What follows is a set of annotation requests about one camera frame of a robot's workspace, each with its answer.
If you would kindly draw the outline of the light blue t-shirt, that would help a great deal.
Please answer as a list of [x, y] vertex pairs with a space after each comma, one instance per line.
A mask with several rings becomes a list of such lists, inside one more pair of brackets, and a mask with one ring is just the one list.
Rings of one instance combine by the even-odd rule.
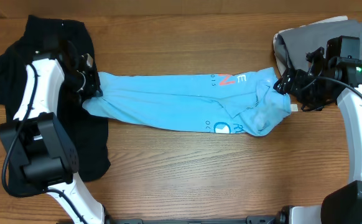
[[94, 116], [174, 131], [269, 134], [292, 112], [289, 95], [273, 88], [272, 67], [201, 75], [99, 74], [102, 96], [83, 103]]

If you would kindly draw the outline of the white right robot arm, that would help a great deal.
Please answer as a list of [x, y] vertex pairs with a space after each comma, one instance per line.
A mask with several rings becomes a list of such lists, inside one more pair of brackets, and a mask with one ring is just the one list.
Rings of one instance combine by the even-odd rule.
[[348, 183], [327, 195], [321, 205], [286, 206], [274, 223], [362, 223], [362, 60], [354, 45], [319, 47], [306, 54], [308, 71], [286, 70], [274, 85], [290, 93], [304, 111], [336, 103], [346, 131], [349, 153]]

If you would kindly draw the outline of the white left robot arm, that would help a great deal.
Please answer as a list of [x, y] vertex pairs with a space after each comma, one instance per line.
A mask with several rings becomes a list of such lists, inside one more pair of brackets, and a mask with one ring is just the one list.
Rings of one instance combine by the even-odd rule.
[[9, 188], [6, 173], [12, 168], [21, 183], [33, 188], [33, 195], [53, 197], [73, 223], [111, 223], [105, 207], [81, 180], [76, 147], [57, 118], [62, 87], [76, 96], [78, 106], [102, 96], [93, 57], [80, 55], [69, 40], [47, 40], [26, 72], [21, 105], [11, 122], [0, 125], [6, 150], [1, 172], [4, 190], [12, 197], [28, 196]]

